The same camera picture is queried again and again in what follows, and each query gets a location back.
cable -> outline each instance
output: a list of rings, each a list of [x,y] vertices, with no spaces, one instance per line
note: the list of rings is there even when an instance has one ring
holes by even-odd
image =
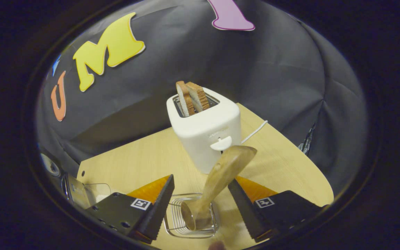
[[[247,141],[251,136],[253,136],[255,133],[257,133],[257,131],[259,131],[260,129],[262,129],[262,127],[263,127],[265,124],[267,124],[267,123],[268,123],[267,120],[264,121],[264,122],[262,123],[262,125],[260,125],[260,127],[259,127],[258,129],[256,129],[256,131],[254,131],[254,132],[252,132],[251,134],[249,134],[249,135],[242,141],[242,144],[243,144],[245,141]]]

wooden spatula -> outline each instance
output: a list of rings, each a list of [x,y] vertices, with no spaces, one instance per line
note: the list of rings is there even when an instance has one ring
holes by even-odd
[[[209,204],[254,158],[257,149],[232,146],[225,150],[209,173],[200,199],[181,204],[181,214],[191,231],[212,225]]]

bread slice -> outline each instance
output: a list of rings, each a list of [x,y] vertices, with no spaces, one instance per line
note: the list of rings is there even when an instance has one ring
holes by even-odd
[[[200,112],[209,109],[209,102],[203,88],[193,82],[188,82],[186,87],[189,90],[189,95],[192,98],[192,104]]]
[[[178,81],[175,83],[177,89],[178,98],[180,99],[181,112],[184,116],[191,116],[195,114],[194,105],[192,105],[192,99],[189,96],[189,90],[184,84],[184,81]]]

metal wire basket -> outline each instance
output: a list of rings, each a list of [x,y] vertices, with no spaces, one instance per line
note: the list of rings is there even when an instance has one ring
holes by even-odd
[[[188,239],[205,239],[216,234],[217,230],[219,229],[218,217],[214,213],[214,206],[212,203],[209,207],[213,222],[211,227],[199,231],[191,231],[184,223],[181,215],[181,203],[183,201],[200,199],[201,193],[175,194],[172,197],[174,199],[169,203],[169,206],[166,209],[165,217],[163,218],[165,229],[168,234],[174,237]]]

white toaster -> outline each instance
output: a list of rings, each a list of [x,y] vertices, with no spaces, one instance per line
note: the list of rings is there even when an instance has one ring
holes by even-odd
[[[203,87],[209,109],[184,117],[178,95],[166,101],[169,119],[175,134],[194,165],[209,174],[221,156],[221,151],[240,145],[240,109],[231,100]]]

